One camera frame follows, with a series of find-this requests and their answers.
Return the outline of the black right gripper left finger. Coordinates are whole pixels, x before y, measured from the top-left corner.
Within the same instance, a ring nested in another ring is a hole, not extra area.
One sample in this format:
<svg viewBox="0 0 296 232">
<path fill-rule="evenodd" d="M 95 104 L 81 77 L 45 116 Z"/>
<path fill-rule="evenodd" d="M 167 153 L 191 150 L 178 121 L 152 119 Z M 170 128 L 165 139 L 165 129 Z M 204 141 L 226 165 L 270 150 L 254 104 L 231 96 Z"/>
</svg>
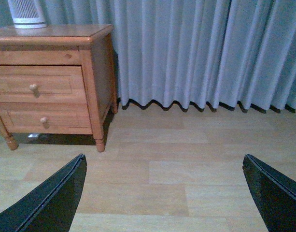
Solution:
<svg viewBox="0 0 296 232">
<path fill-rule="evenodd" d="M 0 232 L 68 232 L 81 199 L 87 162 L 80 154 L 0 213 Z"/>
</svg>

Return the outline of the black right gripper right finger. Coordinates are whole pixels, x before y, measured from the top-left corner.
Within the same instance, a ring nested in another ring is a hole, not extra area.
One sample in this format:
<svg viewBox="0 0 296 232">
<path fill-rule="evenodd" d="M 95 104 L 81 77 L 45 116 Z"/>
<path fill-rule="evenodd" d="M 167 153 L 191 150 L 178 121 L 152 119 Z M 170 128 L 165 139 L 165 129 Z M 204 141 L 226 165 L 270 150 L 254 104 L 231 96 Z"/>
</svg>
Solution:
<svg viewBox="0 0 296 232">
<path fill-rule="evenodd" d="M 296 181 L 251 154 L 243 173 L 254 203 L 270 232 L 296 232 Z"/>
</svg>

